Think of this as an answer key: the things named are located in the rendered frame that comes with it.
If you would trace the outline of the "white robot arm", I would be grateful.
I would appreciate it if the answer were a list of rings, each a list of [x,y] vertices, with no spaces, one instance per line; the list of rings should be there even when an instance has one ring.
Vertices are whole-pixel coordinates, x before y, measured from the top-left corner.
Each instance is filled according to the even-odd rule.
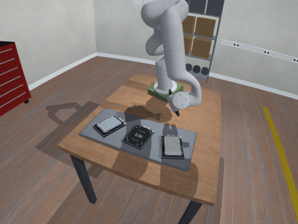
[[[190,92],[179,91],[170,97],[169,105],[175,110],[201,103],[200,83],[186,70],[182,22],[187,15],[188,3],[185,0],[148,2],[141,9],[144,23],[155,29],[145,45],[147,54],[150,56],[164,54],[155,62],[157,82],[154,84],[154,90],[159,94],[169,94],[169,89],[174,92],[177,83],[173,80],[184,81],[191,85]]]

